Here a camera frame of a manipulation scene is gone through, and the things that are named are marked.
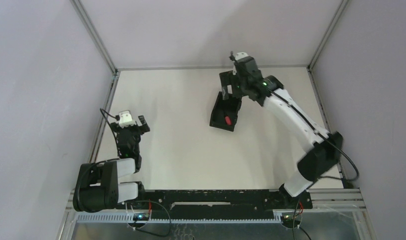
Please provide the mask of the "red handled screwdriver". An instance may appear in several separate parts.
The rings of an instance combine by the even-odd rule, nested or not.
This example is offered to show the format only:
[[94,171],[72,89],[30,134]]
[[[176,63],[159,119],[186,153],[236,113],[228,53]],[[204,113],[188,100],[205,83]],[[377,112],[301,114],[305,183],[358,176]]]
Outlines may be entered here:
[[231,119],[230,119],[229,116],[225,116],[225,117],[224,117],[224,120],[225,120],[225,123],[226,123],[228,126],[231,126],[231,125],[232,125],[232,121],[231,121]]

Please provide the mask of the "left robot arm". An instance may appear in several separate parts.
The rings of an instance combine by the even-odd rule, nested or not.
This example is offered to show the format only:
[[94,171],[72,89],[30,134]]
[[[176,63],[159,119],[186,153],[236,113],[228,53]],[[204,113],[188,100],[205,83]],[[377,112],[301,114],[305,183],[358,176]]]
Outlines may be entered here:
[[116,140],[118,157],[80,166],[72,204],[77,212],[96,213],[114,209],[128,201],[140,209],[147,203],[140,181],[121,182],[124,176],[136,174],[142,166],[141,136],[150,131],[145,117],[138,117],[140,124],[128,111],[119,115],[118,122],[110,124]]

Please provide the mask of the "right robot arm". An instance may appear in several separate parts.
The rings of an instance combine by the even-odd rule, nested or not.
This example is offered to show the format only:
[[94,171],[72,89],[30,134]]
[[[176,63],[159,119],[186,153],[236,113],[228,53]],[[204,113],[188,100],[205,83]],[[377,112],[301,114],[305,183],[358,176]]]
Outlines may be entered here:
[[338,164],[343,136],[313,121],[276,77],[263,76],[252,56],[238,52],[231,53],[229,59],[233,63],[232,70],[220,74],[222,98],[248,97],[257,102],[294,134],[305,152],[296,164],[296,171],[279,188],[280,203],[293,208],[303,192]]

